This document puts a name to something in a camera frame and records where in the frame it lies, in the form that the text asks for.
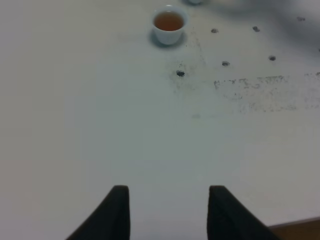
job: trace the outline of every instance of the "cup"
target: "cup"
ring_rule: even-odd
[[[166,13],[166,12],[171,12],[178,14],[182,19],[183,19],[183,25],[181,28],[174,30],[174,31],[166,31],[159,29],[155,26],[155,19],[159,14]],[[164,7],[161,7],[153,12],[152,15],[152,26],[153,26],[153,31],[159,40],[160,43],[164,45],[172,45],[175,44],[179,38],[181,37],[181,34],[184,32],[184,28],[188,23],[188,15],[187,13],[178,6],[172,6],[172,5],[166,5]]]

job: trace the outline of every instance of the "tea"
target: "tea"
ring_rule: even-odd
[[[183,27],[184,19],[173,11],[165,11],[155,17],[154,25],[164,31],[175,31]]]

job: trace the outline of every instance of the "wooden floor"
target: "wooden floor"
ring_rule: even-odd
[[[320,218],[270,228],[282,240],[320,240]]]

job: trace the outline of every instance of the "screw hole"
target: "screw hole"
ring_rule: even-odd
[[[175,73],[176,73],[179,77],[184,77],[184,76],[185,76],[185,72],[184,72],[184,71],[177,70],[177,71],[175,71]]]
[[[259,29],[257,26],[253,26],[252,29],[253,29],[256,33],[260,32],[260,29]]]
[[[269,60],[270,61],[274,61],[274,60],[276,60],[276,57],[275,56],[269,56]]]
[[[229,65],[230,65],[230,62],[228,62],[228,61],[222,62],[222,66],[224,66],[224,67],[228,67]]]

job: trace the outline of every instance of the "table surface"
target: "table surface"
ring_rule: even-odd
[[[190,17],[169,47],[165,4]],[[319,8],[2,0],[1,238],[65,239],[113,185],[133,240],[205,240],[210,185],[267,225],[319,216]]]

